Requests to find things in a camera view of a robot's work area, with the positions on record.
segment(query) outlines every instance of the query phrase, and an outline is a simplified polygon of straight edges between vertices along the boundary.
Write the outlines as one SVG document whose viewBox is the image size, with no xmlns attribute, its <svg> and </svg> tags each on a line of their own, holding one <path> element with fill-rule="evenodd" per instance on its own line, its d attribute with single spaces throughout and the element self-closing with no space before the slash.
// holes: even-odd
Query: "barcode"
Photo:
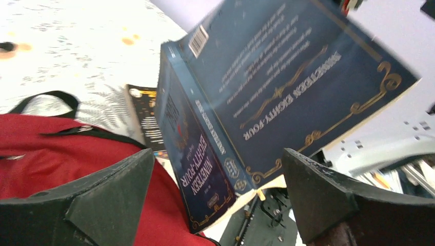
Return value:
<svg viewBox="0 0 435 246">
<path fill-rule="evenodd" d="M 205 31 L 203 25 L 200 25 L 192 36 L 189 42 L 189 48 L 193 55 L 198 58 L 208 40 L 208 34 Z"/>
</svg>

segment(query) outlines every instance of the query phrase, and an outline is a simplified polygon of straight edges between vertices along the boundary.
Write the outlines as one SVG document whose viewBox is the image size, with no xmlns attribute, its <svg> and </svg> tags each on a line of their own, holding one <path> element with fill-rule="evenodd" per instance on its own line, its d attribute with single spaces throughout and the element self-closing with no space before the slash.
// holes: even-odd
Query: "book front cover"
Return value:
<svg viewBox="0 0 435 246">
<path fill-rule="evenodd" d="M 181 47 L 252 181 L 282 174 L 417 78 L 327 0 L 228 0 Z"/>
<path fill-rule="evenodd" d="M 235 202 L 233 187 L 172 65 L 162 52 L 155 114 L 188 214 L 198 233 Z"/>
</svg>

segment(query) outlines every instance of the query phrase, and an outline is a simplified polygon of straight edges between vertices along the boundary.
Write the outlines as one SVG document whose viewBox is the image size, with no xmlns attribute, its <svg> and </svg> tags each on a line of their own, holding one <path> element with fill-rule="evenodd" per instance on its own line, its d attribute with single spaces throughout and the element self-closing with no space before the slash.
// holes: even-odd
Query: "book spine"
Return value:
<svg viewBox="0 0 435 246">
<path fill-rule="evenodd" d="M 215 153 L 225 170 L 227 178 L 230 180 L 234 191 L 243 195 L 252 190 L 254 185 L 252 180 L 246 175 L 239 158 L 237 157 L 234 149 L 228 142 L 226 134 L 222 131 L 221 125 L 215 119 L 213 110 L 204 98 L 204 95 L 198 88 L 195 78 L 183 60 L 182 54 L 176 43 L 167 47 L 168 52 L 171 53 L 172 64 L 174 70 L 179 76 L 180 83 L 188 95 L 189 101 L 194 108 L 195 114 L 199 122 L 205 129 L 207 138 L 210 140 Z"/>
</svg>

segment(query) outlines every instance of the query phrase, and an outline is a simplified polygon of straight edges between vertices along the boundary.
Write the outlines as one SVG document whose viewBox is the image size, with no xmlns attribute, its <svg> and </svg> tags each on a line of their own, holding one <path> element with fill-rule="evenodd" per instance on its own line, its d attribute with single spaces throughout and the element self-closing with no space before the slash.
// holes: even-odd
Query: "book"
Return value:
<svg viewBox="0 0 435 246">
<path fill-rule="evenodd" d="M 329 0 L 227 0 L 161 46 L 154 108 L 192 233 L 286 186 L 311 156 L 417 77 Z"/>
<path fill-rule="evenodd" d="M 125 85 L 125 97 L 132 123 L 141 132 L 140 142 L 152 149 L 156 157 L 169 159 L 163 137 L 154 116 L 157 88 Z"/>
</svg>

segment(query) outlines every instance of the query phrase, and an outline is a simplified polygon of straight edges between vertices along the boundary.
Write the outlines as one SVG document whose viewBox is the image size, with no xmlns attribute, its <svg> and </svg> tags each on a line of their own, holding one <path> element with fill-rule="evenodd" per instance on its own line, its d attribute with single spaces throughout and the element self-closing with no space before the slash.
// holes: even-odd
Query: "red fabric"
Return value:
<svg viewBox="0 0 435 246">
<path fill-rule="evenodd" d="M 45 137 L 83 124 L 65 118 L 0 115 L 0 199 L 25 198 L 71 182 L 138 152 L 134 145 L 90 136 Z M 214 246 L 189 233 L 180 192 L 155 161 L 137 231 L 136 246 Z"/>
</svg>

